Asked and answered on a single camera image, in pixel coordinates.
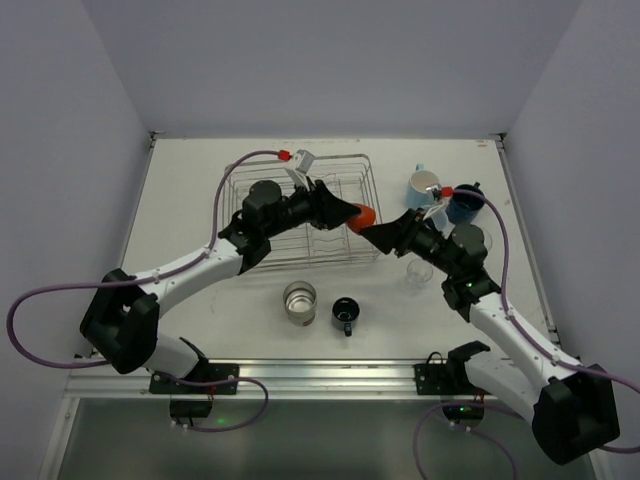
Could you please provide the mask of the clear glass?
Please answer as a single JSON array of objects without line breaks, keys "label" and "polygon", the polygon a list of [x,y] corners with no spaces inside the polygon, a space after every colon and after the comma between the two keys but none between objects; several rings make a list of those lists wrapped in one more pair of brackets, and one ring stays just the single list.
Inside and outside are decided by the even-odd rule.
[{"label": "clear glass", "polygon": [[481,232],[483,234],[483,244],[486,250],[490,252],[493,247],[493,237],[490,232],[484,227],[481,228]]},{"label": "clear glass", "polygon": [[433,277],[433,267],[422,259],[414,259],[406,268],[404,288],[412,295],[423,292]]}]

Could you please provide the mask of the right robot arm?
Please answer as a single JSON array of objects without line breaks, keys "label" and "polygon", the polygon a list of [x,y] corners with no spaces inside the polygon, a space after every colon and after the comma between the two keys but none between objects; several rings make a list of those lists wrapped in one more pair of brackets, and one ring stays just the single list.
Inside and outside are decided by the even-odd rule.
[{"label": "right robot arm", "polygon": [[500,359],[480,346],[456,366],[470,384],[526,420],[549,459],[564,465],[619,437],[610,379],[602,368],[587,372],[510,307],[484,267],[487,250],[479,227],[459,225],[443,235],[420,213],[408,210],[360,234],[384,254],[413,253],[445,274],[448,306],[506,355]]}]

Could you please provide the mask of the light blue mug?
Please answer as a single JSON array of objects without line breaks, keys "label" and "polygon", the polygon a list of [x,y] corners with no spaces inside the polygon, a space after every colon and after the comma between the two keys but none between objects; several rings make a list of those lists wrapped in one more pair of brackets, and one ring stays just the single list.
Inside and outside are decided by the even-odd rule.
[{"label": "light blue mug", "polygon": [[427,170],[421,163],[417,164],[408,178],[405,206],[417,209],[435,203],[432,188],[440,183],[439,177]]}]

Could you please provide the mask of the beige brown cup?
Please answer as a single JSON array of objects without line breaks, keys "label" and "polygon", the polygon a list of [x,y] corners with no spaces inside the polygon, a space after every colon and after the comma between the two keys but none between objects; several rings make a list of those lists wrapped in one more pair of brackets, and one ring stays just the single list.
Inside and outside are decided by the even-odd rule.
[{"label": "beige brown cup", "polygon": [[317,292],[305,281],[294,281],[283,292],[283,305],[288,319],[306,327],[313,323],[317,309]]}]

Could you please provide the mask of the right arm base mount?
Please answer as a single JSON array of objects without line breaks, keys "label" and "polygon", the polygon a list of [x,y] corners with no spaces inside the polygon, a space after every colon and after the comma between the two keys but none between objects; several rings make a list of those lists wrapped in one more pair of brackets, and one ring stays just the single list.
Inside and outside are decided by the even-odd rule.
[{"label": "right arm base mount", "polygon": [[465,365],[475,355],[490,352],[490,347],[472,341],[450,350],[446,356],[434,351],[424,362],[413,365],[414,384],[419,396],[474,395],[480,389],[468,379]]}]

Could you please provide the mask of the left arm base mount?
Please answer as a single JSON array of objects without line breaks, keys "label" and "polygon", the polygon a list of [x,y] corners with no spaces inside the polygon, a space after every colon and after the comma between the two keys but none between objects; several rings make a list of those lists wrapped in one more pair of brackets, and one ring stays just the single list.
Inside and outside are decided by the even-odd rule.
[{"label": "left arm base mount", "polygon": [[149,392],[160,395],[235,395],[237,383],[231,382],[231,379],[237,378],[239,374],[240,366],[238,363],[210,362],[200,359],[196,364],[195,372],[189,373],[186,380],[196,383],[225,381],[225,384],[196,387],[169,380],[166,376],[153,374]]}]

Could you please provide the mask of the large dark blue mug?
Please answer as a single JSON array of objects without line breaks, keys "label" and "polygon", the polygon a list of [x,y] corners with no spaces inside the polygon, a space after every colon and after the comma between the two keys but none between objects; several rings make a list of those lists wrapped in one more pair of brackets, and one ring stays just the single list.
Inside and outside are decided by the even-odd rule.
[{"label": "large dark blue mug", "polygon": [[471,223],[485,205],[483,198],[479,182],[456,186],[445,210],[448,220],[454,225]]}]

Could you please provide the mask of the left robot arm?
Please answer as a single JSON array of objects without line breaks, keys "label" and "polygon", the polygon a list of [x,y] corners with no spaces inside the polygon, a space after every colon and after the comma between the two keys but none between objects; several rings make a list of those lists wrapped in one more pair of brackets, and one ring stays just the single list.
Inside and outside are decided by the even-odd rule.
[{"label": "left robot arm", "polygon": [[270,253],[271,238],[303,224],[333,230],[360,212],[320,180],[296,187],[289,196],[274,181],[258,181],[231,223],[208,245],[147,272],[109,272],[80,332],[120,374],[145,368],[191,378],[205,356],[191,342],[159,333],[159,321],[167,312],[201,290],[255,267]]}]

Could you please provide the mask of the pale blue small cup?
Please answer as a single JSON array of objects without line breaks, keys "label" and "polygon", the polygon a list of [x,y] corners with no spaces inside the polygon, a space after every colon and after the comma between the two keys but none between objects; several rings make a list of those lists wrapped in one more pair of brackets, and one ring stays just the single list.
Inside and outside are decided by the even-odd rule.
[{"label": "pale blue small cup", "polygon": [[440,232],[443,232],[447,228],[448,218],[443,209],[435,212],[431,216],[431,221],[434,224],[435,228]]}]

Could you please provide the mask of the small dark blue cup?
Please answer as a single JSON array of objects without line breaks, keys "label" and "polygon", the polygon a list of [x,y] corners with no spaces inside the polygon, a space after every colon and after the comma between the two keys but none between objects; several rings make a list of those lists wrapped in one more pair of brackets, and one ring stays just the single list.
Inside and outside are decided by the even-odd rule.
[{"label": "small dark blue cup", "polygon": [[360,312],[360,306],[356,300],[351,297],[341,297],[332,305],[331,324],[345,337],[350,338],[353,335]]}]

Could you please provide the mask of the orange small cup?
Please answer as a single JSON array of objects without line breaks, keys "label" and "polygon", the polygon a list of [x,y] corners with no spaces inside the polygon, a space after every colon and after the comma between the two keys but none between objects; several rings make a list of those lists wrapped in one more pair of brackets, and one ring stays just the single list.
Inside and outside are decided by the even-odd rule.
[{"label": "orange small cup", "polygon": [[347,222],[347,227],[355,234],[368,227],[371,227],[376,222],[376,211],[370,206],[353,203],[354,207],[359,209],[359,213],[351,217]]}]

